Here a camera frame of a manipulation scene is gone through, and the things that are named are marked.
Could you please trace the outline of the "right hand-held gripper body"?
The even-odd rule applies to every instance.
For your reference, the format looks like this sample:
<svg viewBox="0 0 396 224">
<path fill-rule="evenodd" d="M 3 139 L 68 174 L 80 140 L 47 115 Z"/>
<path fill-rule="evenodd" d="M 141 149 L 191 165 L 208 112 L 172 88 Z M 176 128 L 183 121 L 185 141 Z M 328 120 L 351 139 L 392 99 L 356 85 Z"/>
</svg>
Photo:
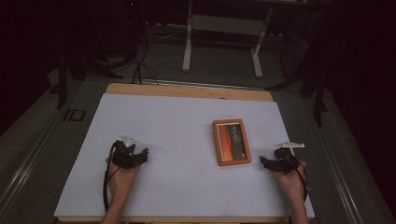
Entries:
<svg viewBox="0 0 396 224">
<path fill-rule="evenodd" d="M 295 148 L 304 148 L 304 144 L 293 142 L 276 144 L 276 150 L 274 151 L 276 161 L 272 170 L 283 172 L 284 174 L 288 174 L 291 171 L 296 170 L 299 166 L 299 160 L 293 154 L 293 150 Z"/>
</svg>

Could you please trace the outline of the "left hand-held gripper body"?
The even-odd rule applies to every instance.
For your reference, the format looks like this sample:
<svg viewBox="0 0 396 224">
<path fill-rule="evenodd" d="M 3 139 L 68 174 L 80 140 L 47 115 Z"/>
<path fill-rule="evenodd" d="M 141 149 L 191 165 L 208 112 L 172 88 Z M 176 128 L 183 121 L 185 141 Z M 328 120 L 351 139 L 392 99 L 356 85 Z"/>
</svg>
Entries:
<svg viewBox="0 0 396 224">
<path fill-rule="evenodd" d="M 122 134 L 120 140 L 117 140 L 110 149 L 111 161 L 123 169 L 132 169 L 139 166 L 138 159 L 144 155 L 134 153 L 136 143 L 136 138 Z"/>
</svg>

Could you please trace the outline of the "wooden picture frame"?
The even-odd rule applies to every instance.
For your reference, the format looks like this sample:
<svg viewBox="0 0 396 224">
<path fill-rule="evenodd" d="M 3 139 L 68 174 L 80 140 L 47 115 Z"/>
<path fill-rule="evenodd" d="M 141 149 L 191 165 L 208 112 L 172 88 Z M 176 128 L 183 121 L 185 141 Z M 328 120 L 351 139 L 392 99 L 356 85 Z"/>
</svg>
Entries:
<svg viewBox="0 0 396 224">
<path fill-rule="evenodd" d="M 241 119 L 222 119 L 212 122 L 219 166 L 251 162 L 248 139 Z"/>
</svg>

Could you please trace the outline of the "person's right hand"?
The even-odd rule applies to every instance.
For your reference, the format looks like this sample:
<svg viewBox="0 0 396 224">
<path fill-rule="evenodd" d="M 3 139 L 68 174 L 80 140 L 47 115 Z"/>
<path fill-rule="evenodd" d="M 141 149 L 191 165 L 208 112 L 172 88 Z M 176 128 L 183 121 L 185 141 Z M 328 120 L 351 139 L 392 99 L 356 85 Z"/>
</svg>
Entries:
<svg viewBox="0 0 396 224">
<path fill-rule="evenodd" d="M 276 178 L 281 187 L 283 193 L 287 199 L 293 202 L 304 202 L 305 201 L 305 190 L 306 190 L 306 163 L 299 161 L 299 166 L 296 171 L 292 171 L 289 174 L 282 172 L 274 172 L 271 174 Z"/>
</svg>

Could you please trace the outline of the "person's left hand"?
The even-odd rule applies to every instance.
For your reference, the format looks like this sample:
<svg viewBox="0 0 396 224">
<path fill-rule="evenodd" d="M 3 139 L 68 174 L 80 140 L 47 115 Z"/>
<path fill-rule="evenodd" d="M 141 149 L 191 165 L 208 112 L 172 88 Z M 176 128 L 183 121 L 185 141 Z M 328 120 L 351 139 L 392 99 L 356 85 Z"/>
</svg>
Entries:
<svg viewBox="0 0 396 224">
<path fill-rule="evenodd" d="M 140 167 L 136 166 L 132 169 L 123 169 L 114 164 L 111 159 L 107 161 L 109 162 L 107 185 L 111 192 L 111 202 L 126 203 L 134 187 Z"/>
</svg>

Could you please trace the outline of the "black floor socket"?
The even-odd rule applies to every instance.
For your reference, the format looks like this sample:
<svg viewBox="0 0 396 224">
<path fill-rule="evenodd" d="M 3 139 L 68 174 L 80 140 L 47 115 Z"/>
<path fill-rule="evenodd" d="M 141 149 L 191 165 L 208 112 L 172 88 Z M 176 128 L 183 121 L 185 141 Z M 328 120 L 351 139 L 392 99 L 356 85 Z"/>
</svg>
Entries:
<svg viewBox="0 0 396 224">
<path fill-rule="evenodd" d="M 64 121 L 83 121 L 86 115 L 85 110 L 80 109 L 68 109 Z"/>
</svg>

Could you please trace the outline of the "metal floor strip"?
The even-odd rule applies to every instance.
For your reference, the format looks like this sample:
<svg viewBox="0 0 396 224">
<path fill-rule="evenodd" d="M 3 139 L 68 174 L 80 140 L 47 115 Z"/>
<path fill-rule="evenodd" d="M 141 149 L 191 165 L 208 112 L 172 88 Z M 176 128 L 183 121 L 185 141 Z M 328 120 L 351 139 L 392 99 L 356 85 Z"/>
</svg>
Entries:
<svg viewBox="0 0 396 224">
<path fill-rule="evenodd" d="M 147 85 L 158 85 L 158 86 L 179 86 L 179 87 L 196 87 L 196 88 L 211 88 L 211 89 L 228 89 L 228 90 L 242 90 L 242 91 L 265 91 L 263 88 L 252 88 L 252 87 L 240 87 L 232 85 L 221 85 L 221 84 L 206 84 L 206 83 L 195 83 L 195 82 L 182 82 L 182 81 L 170 81 L 170 80 L 154 80 L 154 79 L 142 79 L 141 84 Z"/>
</svg>

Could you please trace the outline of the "black stand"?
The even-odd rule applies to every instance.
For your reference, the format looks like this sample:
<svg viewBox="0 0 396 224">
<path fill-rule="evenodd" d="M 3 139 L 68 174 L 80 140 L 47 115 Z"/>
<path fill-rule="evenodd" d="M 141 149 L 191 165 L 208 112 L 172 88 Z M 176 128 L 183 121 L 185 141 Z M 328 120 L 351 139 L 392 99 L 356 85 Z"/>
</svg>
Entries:
<svg viewBox="0 0 396 224">
<path fill-rule="evenodd" d="M 85 68 L 90 67 L 99 75 L 105 77 L 121 79 L 120 75 L 112 72 L 112 69 L 131 63 L 135 54 L 127 54 L 121 61 L 111 64 L 100 64 L 94 59 L 89 58 L 82 52 L 78 51 L 73 45 L 65 41 L 62 37 L 58 38 L 58 65 L 59 65 L 59 81 L 58 81 L 58 105 L 61 109 L 67 99 L 67 72 L 70 72 L 73 79 L 83 80 L 86 77 Z"/>
<path fill-rule="evenodd" d="M 306 13 L 296 34 L 285 47 L 285 49 L 287 49 L 291 44 L 297 44 L 304 40 L 307 43 L 307 48 L 303 58 L 286 81 L 276 84 L 275 86 L 267 87 L 268 91 L 279 91 L 293 83 L 303 81 L 304 83 L 299 90 L 302 97 L 307 98 L 310 97 L 313 92 L 316 93 L 313 116 L 319 127 L 322 126 L 321 112 L 324 109 L 323 94 L 326 78 L 325 65 L 322 57 L 319 55 L 320 46 L 318 35 L 321 31 L 322 19 L 322 16 L 315 16 L 312 12 Z"/>
</svg>

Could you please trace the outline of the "metal floor rail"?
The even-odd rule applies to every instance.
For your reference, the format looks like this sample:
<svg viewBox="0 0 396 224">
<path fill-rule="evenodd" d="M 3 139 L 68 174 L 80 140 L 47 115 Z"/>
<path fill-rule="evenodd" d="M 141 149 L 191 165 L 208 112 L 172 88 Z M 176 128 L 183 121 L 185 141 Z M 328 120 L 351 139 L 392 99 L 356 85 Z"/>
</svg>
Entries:
<svg viewBox="0 0 396 224">
<path fill-rule="evenodd" d="M 25 182 L 32 173 L 35 164 L 42 153 L 44 145 L 46 145 L 52 131 L 57 127 L 62 119 L 55 116 L 49 121 L 42 133 L 37 137 L 33 147 L 30 149 L 27 157 L 21 163 L 17 171 L 8 182 L 5 190 L 0 194 L 0 218 L 7 215 L 11 205 L 21 192 Z"/>
<path fill-rule="evenodd" d="M 330 175 L 332 177 L 332 182 L 337 190 L 338 196 L 342 202 L 346 216 L 349 219 L 350 224 L 363 224 L 361 214 L 355 204 L 355 201 L 350 193 L 349 186 L 344 178 L 340 166 L 338 165 L 334 154 L 332 152 L 332 147 L 326 137 L 326 134 L 322 131 L 321 127 L 318 125 L 314 118 L 314 113 L 311 111 L 313 104 L 309 99 L 303 99 L 303 104 L 307 114 L 310 118 L 311 123 L 314 125 L 318 138 L 323 147 L 322 151 L 324 153 L 324 159 L 326 161 L 327 167 L 329 169 Z"/>
</svg>

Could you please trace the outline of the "white metal desk frame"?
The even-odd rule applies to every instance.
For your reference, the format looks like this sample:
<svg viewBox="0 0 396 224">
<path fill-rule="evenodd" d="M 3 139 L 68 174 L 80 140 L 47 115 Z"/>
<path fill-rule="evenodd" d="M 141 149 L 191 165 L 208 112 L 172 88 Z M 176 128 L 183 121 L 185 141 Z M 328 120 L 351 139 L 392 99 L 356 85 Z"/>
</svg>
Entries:
<svg viewBox="0 0 396 224">
<path fill-rule="evenodd" d="M 184 51 L 182 71 L 189 72 L 191 67 L 192 42 L 191 35 L 193 30 L 223 32 L 240 35 L 255 35 L 258 37 L 257 44 L 250 50 L 251 60 L 253 63 L 256 78 L 263 77 L 262 66 L 260 62 L 259 52 L 262 48 L 262 41 L 266 35 L 269 21 L 273 14 L 273 8 L 269 7 L 262 21 L 245 20 L 237 18 L 227 18 L 219 16 L 208 16 L 194 14 L 193 0 L 188 1 L 188 17 L 187 17 L 187 38 Z"/>
</svg>

